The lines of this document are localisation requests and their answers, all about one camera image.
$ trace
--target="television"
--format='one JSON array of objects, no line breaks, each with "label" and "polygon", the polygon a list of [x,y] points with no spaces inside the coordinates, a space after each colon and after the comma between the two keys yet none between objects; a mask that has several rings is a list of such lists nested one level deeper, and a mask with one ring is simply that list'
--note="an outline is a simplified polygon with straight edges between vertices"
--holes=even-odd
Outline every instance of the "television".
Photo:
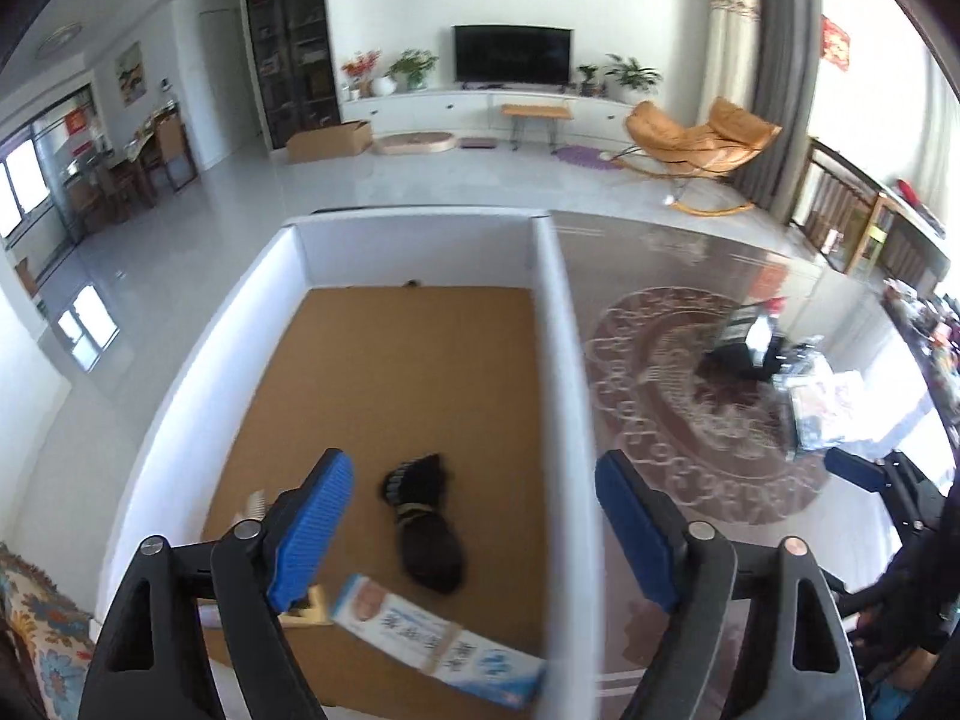
[{"label": "television", "polygon": [[552,26],[455,26],[456,79],[464,83],[569,84],[572,32]]}]

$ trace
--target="red flowers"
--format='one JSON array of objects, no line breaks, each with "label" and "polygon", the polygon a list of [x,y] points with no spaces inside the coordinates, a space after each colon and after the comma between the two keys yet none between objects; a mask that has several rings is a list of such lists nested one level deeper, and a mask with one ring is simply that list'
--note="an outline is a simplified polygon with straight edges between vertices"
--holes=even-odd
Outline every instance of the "red flowers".
[{"label": "red flowers", "polygon": [[380,52],[359,53],[349,62],[344,62],[340,69],[353,80],[364,79],[373,72],[379,58]]}]

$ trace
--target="glass cabinet door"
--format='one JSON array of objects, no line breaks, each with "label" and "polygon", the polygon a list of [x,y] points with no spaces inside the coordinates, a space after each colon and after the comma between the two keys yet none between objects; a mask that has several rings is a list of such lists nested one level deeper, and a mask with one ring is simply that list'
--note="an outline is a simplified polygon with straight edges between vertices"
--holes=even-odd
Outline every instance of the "glass cabinet door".
[{"label": "glass cabinet door", "polygon": [[247,0],[253,60],[274,148],[339,124],[325,0]]},{"label": "glass cabinet door", "polygon": [[274,148],[301,129],[281,0],[247,0],[253,62]]},{"label": "glass cabinet door", "polygon": [[339,124],[325,0],[283,0],[296,95],[305,129]]}]

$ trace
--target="ceiling light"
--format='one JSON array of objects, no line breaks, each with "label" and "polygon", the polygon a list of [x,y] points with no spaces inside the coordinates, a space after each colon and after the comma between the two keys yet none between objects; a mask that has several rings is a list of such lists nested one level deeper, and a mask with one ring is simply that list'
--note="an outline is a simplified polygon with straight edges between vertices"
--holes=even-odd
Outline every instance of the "ceiling light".
[{"label": "ceiling light", "polygon": [[83,29],[83,25],[80,22],[74,22],[55,30],[50,37],[40,44],[37,49],[37,59],[46,59],[48,56],[54,55],[77,37],[81,29]]}]

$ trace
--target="round pet bed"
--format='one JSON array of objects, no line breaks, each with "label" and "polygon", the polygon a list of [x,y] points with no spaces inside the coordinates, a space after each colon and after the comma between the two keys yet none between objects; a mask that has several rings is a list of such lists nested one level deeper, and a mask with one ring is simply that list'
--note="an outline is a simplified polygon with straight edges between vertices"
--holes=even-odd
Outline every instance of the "round pet bed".
[{"label": "round pet bed", "polygon": [[434,154],[457,148],[457,137],[450,132],[400,132],[377,138],[373,147],[380,154]]}]

